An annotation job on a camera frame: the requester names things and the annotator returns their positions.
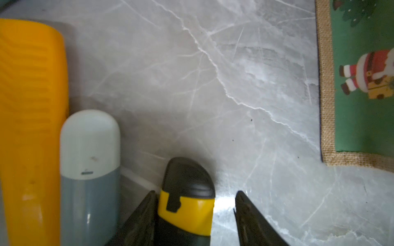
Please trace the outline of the orange utility knife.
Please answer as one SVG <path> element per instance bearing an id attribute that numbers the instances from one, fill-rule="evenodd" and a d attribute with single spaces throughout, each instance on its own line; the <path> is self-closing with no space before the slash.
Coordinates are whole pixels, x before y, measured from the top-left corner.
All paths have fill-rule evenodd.
<path id="1" fill-rule="evenodd" d="M 60 244 L 60 132 L 68 114 L 62 35 L 1 19 L 1 187 L 12 246 Z"/>

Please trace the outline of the green christmas burlap pouch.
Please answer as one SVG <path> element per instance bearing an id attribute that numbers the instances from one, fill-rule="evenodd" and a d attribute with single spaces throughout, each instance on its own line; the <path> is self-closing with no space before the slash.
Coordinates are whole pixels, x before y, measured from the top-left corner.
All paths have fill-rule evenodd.
<path id="1" fill-rule="evenodd" d="M 316 1 L 322 160 L 394 170 L 394 3 Z"/>

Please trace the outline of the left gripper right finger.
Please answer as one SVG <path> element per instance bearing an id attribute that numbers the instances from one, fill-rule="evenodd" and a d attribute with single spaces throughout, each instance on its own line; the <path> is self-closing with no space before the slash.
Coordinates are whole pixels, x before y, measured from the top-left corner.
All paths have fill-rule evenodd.
<path id="1" fill-rule="evenodd" d="M 243 191 L 237 192 L 235 205 L 241 246 L 288 246 Z"/>

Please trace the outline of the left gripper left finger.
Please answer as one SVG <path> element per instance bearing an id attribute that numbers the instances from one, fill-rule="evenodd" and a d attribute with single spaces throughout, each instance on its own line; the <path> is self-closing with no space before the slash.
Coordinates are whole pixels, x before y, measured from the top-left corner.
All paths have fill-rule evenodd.
<path id="1" fill-rule="evenodd" d="M 150 191 L 106 246 L 153 246 L 158 197 Z"/>

